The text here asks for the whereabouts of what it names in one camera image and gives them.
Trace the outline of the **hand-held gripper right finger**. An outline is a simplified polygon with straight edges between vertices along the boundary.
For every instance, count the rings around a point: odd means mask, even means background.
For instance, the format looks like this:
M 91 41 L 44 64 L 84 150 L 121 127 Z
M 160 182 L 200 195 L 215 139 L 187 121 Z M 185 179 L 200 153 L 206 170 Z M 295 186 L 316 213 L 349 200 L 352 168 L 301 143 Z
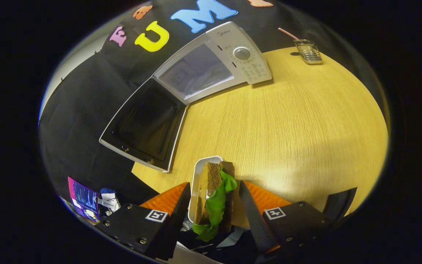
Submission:
M 242 180 L 239 197 L 259 253 L 291 254 L 323 237 L 334 221 L 308 202 L 272 204 L 266 209 L 257 202 L 255 184 Z

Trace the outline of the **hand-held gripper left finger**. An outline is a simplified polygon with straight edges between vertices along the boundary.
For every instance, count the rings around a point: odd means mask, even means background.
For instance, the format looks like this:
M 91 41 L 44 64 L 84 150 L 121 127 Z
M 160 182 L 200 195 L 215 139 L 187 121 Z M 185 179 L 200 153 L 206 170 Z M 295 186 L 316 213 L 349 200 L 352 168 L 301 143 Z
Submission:
M 190 197 L 191 185 L 184 182 L 141 205 L 123 205 L 95 228 L 134 253 L 167 261 L 174 256 Z

